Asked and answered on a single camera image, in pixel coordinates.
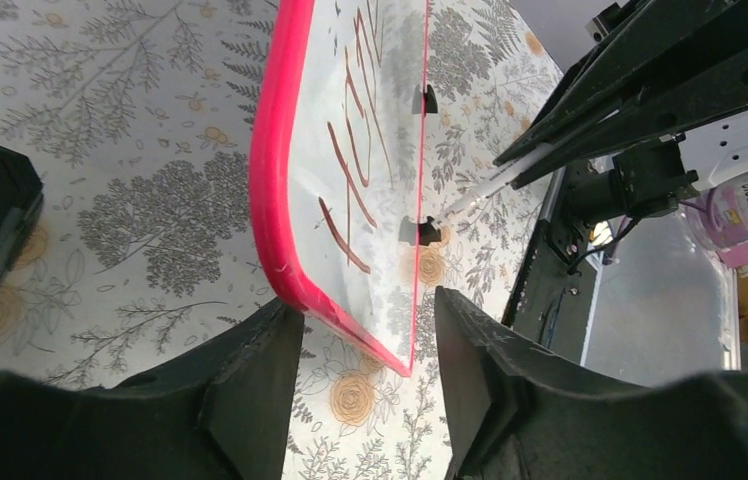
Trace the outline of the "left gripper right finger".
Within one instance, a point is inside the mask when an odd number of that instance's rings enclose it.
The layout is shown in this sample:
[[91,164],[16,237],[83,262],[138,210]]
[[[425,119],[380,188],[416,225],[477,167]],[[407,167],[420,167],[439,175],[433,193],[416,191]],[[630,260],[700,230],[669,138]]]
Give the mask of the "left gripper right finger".
[[748,372],[648,388],[591,371],[440,287],[451,479],[748,479]]

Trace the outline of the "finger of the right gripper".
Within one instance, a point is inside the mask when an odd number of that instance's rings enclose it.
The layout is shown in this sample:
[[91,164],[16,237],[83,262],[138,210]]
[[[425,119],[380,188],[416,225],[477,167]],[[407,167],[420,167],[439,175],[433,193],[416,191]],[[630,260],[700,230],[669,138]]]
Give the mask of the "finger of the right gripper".
[[631,1],[616,18],[495,165],[561,138],[591,114],[656,96],[748,48],[748,1]]
[[624,150],[661,136],[686,132],[748,110],[748,48],[643,101],[631,100],[577,121],[512,182],[524,187],[577,160]]

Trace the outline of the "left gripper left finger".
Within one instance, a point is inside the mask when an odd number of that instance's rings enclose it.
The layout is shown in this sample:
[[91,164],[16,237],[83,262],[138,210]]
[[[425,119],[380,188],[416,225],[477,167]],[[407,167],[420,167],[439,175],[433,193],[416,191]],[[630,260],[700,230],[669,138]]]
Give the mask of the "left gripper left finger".
[[278,479],[304,319],[280,300],[112,388],[0,371],[0,479]]

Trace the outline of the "pink framed whiteboard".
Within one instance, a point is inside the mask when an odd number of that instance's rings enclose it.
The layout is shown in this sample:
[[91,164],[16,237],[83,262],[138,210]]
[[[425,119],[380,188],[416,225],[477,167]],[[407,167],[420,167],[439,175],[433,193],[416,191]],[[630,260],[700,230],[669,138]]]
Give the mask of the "pink framed whiteboard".
[[255,245],[277,295],[396,373],[414,362],[428,84],[424,1],[280,4],[250,150]]

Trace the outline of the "whiteboard marker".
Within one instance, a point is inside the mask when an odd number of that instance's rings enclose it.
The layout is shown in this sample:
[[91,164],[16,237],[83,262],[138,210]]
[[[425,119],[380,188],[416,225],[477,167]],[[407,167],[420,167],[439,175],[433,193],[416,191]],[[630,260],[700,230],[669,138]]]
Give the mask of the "whiteboard marker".
[[550,143],[540,143],[530,152],[498,167],[488,178],[472,187],[457,201],[445,207],[437,215],[429,217],[424,226],[440,230],[445,226],[456,223],[471,209],[492,199],[506,187],[519,189],[532,183],[532,180],[528,179],[527,170],[538,166],[555,149],[556,147]]

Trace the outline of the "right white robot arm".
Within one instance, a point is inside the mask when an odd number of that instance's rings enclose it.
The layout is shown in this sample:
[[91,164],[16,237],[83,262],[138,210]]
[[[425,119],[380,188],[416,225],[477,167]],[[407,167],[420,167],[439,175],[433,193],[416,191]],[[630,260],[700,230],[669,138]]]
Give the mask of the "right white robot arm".
[[566,215],[595,224],[748,175],[748,1],[630,1],[591,26],[594,47],[496,158],[517,167],[513,188],[610,156],[561,190]]

